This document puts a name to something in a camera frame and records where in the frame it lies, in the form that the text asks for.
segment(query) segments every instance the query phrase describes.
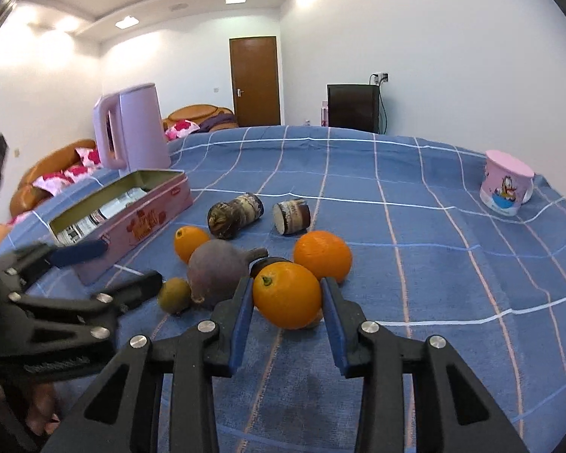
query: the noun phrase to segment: pink tin box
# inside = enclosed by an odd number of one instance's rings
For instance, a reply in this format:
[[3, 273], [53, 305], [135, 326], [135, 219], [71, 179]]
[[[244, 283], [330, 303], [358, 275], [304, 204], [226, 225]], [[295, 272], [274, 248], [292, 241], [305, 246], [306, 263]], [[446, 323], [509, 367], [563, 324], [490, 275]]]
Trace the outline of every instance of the pink tin box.
[[81, 200], [49, 223], [59, 245], [103, 239], [103, 257], [74, 270], [91, 284], [152, 233], [193, 204], [185, 173], [138, 170]]
[[524, 162], [508, 153], [490, 149], [486, 152], [480, 199], [499, 214], [515, 216], [532, 188], [534, 176], [533, 170]]

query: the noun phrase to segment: black television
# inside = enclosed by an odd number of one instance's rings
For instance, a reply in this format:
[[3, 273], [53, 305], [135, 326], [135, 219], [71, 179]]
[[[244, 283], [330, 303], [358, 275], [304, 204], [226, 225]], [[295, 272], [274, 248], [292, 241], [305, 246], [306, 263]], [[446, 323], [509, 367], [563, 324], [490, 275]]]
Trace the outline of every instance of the black television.
[[327, 85], [329, 127], [380, 132], [377, 85]]

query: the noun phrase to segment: blue gripper pad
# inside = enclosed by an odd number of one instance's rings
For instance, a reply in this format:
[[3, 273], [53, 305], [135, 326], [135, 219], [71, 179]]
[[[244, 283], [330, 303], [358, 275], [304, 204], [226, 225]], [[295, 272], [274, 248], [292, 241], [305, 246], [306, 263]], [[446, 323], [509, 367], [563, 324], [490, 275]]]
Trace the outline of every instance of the blue gripper pad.
[[341, 293], [337, 283], [332, 278], [321, 279], [320, 285], [321, 294], [323, 296], [323, 317], [325, 318], [325, 326], [327, 328], [327, 335], [329, 336], [333, 362], [336, 367], [339, 368], [341, 374], [346, 375], [349, 368], [346, 332], [341, 325], [341, 319], [335, 301], [338, 298], [334, 299], [332, 290], [337, 292], [340, 298]]
[[55, 267], [67, 267], [81, 264], [102, 257], [109, 249], [104, 240], [89, 240], [67, 247], [59, 247], [49, 255], [50, 263]]
[[231, 373], [235, 374], [243, 361], [243, 353], [245, 352], [246, 342], [248, 341], [249, 326], [252, 322], [252, 314], [254, 313], [254, 280], [248, 278], [248, 284], [243, 298], [241, 307], [237, 314], [237, 320], [233, 327], [231, 335], [231, 357], [229, 358], [229, 368]]

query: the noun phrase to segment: purple fruit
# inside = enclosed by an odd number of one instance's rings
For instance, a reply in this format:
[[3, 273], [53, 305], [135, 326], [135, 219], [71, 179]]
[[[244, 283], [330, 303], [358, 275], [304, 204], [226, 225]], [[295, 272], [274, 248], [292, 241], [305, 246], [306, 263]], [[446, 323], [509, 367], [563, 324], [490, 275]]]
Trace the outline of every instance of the purple fruit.
[[203, 243], [191, 255], [186, 272], [193, 302], [212, 308], [231, 299], [239, 280], [249, 276], [249, 264], [268, 256], [264, 248], [244, 251], [225, 240]]

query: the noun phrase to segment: cartoon character on cup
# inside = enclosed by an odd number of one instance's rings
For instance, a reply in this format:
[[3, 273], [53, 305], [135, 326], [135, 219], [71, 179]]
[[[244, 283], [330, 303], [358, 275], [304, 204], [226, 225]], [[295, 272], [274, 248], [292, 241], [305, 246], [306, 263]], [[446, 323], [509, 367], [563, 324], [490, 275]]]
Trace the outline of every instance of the cartoon character on cup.
[[515, 191], [516, 187], [514, 187], [511, 177], [507, 175], [503, 178], [501, 189], [495, 189], [492, 199], [500, 208], [510, 208], [516, 200]]

